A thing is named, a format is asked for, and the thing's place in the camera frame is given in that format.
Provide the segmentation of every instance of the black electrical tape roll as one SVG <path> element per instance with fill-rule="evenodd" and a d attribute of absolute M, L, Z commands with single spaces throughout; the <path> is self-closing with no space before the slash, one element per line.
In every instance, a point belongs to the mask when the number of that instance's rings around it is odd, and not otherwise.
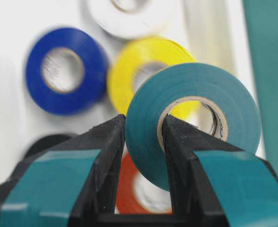
<path fill-rule="evenodd" d="M 63 143 L 73 137 L 77 136 L 76 134 L 54 134 L 49 136 L 44 136 L 35 142 L 26 152 L 24 158 L 35 155 L 43 150 L 51 148 L 59 143 Z"/>

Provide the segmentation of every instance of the white electrical tape roll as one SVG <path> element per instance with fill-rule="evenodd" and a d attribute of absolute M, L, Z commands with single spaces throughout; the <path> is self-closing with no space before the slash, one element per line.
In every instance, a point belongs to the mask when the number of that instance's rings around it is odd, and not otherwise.
<path fill-rule="evenodd" d="M 94 20 L 108 33 L 136 39 L 159 32 L 169 21 L 173 0 L 88 0 Z"/>

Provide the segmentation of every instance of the tape roll center hole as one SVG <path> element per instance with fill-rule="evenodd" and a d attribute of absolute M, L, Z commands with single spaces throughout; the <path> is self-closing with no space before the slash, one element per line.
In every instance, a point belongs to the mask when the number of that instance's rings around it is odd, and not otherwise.
<path fill-rule="evenodd" d="M 171 211 L 170 193 L 149 182 L 142 174 L 134 178 L 134 195 L 137 202 L 152 213 Z"/>
<path fill-rule="evenodd" d="M 142 9 L 148 0 L 111 0 L 111 2 L 118 10 L 133 13 Z"/>
<path fill-rule="evenodd" d="M 54 91 L 68 93 L 80 86 L 84 79 L 84 64 L 79 56 L 67 48 L 49 51 L 42 62 L 42 75 Z"/>
<path fill-rule="evenodd" d="M 187 117 L 181 120 L 186 121 L 187 123 L 193 125 L 195 128 L 214 136 L 217 129 L 217 118 L 215 116 L 214 110 L 212 110 L 210 106 L 204 104 L 203 102 L 182 102 L 175 106 L 169 114 L 172 115 L 172 112 L 176 107 L 184 105 L 185 103 L 189 106 L 198 105 L 199 107 L 193 111 L 187 110 Z"/>
<path fill-rule="evenodd" d="M 180 105 L 188 103 L 188 106 L 193 106 L 194 102 L 200 102 L 199 108 L 191 110 L 183 109 L 187 112 L 187 117 L 181 119 L 192 124 L 195 128 L 208 133 L 214 137 L 217 137 L 223 141 L 227 141 L 228 138 L 228 124 L 227 119 L 223 111 L 211 100 L 199 97 L 199 96 L 188 96 L 178 99 L 172 102 L 162 112 L 157 126 L 157 136 L 159 144 L 164 151 L 163 137 L 162 137 L 162 124 L 166 115 L 172 114 L 173 110 Z"/>
<path fill-rule="evenodd" d="M 139 87 L 156 72 L 167 67 L 167 64 L 159 61 L 153 61 L 144 64 L 135 71 L 135 76 L 133 79 L 133 92 L 135 93 Z"/>

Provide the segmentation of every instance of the teal clamp pad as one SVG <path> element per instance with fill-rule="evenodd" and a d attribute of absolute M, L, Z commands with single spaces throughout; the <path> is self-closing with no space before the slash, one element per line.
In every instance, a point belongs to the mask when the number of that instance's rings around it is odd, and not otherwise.
<path fill-rule="evenodd" d="M 0 227 L 66 227 L 100 149 L 48 151 L 35 160 L 1 208 Z"/>
<path fill-rule="evenodd" d="M 243 2 L 266 159 L 278 175 L 278 1 Z"/>
<path fill-rule="evenodd" d="M 278 183 L 246 151 L 194 151 L 232 227 L 278 227 Z"/>

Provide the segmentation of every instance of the blue electrical tape roll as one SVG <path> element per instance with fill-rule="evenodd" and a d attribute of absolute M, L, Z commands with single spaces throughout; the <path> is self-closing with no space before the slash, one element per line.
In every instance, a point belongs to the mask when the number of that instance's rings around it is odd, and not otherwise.
<path fill-rule="evenodd" d="M 126 144 L 138 170 L 169 190 L 161 147 L 161 123 L 182 101 L 198 100 L 213 111 L 213 135 L 255 154 L 260 114 L 253 98 L 230 73 L 202 63 L 184 63 L 156 73 L 136 92 L 126 116 Z"/>
<path fill-rule="evenodd" d="M 78 82 L 74 85 L 68 80 L 63 83 L 59 74 L 69 58 L 79 66 L 79 76 L 74 78 Z M 27 61 L 26 83 L 33 100 L 42 109 L 70 115 L 101 97 L 106 89 L 107 69 L 105 53 L 88 34 L 75 28 L 60 28 L 35 44 Z"/>

